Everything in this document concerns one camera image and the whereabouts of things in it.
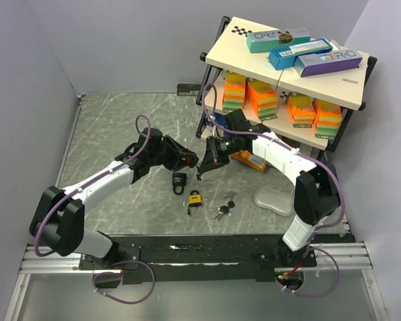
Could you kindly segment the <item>orange padlock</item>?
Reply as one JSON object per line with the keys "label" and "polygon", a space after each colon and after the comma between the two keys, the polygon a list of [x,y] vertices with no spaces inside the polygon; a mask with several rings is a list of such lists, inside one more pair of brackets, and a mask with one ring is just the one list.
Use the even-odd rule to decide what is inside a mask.
{"label": "orange padlock", "polygon": [[194,168],[197,166],[198,157],[197,156],[188,156],[185,158],[186,164],[189,168]]}

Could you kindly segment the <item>black padlock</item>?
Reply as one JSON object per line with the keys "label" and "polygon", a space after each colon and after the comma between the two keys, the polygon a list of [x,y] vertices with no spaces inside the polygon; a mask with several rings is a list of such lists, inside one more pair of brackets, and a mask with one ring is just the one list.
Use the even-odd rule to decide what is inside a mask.
{"label": "black padlock", "polygon": [[187,174],[186,173],[173,173],[172,174],[172,192],[175,195],[184,193],[186,187]]}

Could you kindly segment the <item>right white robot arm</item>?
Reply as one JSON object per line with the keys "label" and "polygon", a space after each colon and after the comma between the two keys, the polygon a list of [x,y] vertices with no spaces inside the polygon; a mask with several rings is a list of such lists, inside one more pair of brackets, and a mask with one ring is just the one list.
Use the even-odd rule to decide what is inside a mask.
{"label": "right white robot arm", "polygon": [[252,125],[242,110],[225,116],[227,132],[223,138],[210,136],[198,176],[229,163],[231,154],[248,151],[285,175],[295,187],[295,218],[283,236],[284,246],[278,251],[279,261],[294,266],[302,257],[301,249],[321,228],[325,218],[336,209],[344,211],[344,197],[333,166],[306,156],[284,143],[262,124]]}

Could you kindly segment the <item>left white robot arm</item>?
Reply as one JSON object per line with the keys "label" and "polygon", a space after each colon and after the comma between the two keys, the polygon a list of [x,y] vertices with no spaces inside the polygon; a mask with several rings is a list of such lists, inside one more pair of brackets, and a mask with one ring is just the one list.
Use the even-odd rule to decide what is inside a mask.
{"label": "left white robot arm", "polygon": [[193,168],[197,162],[195,152],[158,129],[145,128],[138,140],[106,168],[64,189],[50,186],[43,192],[29,226],[35,246],[44,244],[62,257],[71,253],[90,255],[102,268],[114,267],[119,259],[118,242],[103,233],[86,230],[87,212],[137,182],[152,167],[163,166],[176,172]]}

